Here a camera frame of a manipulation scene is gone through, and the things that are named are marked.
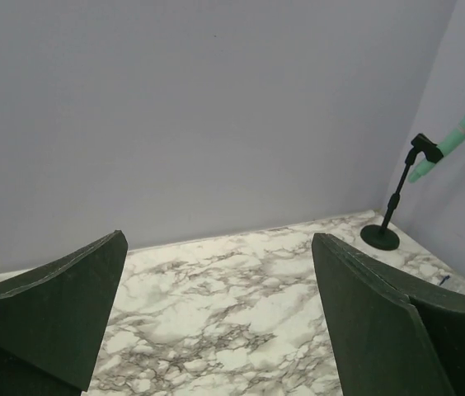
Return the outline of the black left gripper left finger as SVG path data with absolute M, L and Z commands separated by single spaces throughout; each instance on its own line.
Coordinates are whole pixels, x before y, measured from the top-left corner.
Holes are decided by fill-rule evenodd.
M 88 390 L 127 251 L 116 230 L 0 281 L 0 395 Z

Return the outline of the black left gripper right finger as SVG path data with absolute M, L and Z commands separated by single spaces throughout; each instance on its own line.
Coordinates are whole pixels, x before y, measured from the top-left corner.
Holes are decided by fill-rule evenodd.
M 465 395 L 465 295 L 312 238 L 317 286 L 346 395 Z

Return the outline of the black round-base microphone stand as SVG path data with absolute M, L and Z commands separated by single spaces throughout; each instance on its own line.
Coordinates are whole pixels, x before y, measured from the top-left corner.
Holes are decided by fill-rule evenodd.
M 438 149 L 437 144 L 428 139 L 424 134 L 418 134 L 411 141 L 411 149 L 405 158 L 403 173 L 397 183 L 396 190 L 387 203 L 387 211 L 384 215 L 383 222 L 380 225 L 366 225 L 360 231 L 360 237 L 369 246 L 382 251 L 394 251 L 399 248 L 400 238 L 394 231 L 388 228 L 388 225 L 401 200 L 401 191 L 409 171 L 420 153 L 423 153 L 425 158 L 433 163 L 437 163 L 444 157 L 443 153 Z

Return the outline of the mint green microphone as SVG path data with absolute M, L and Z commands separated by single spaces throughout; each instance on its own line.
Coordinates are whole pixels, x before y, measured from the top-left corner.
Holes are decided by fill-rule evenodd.
M 465 116 L 458 125 L 438 144 L 429 140 L 423 134 L 414 139 L 416 147 L 425 155 L 408 176 L 408 181 L 414 183 L 428 174 L 439 162 L 449 156 L 465 141 Z

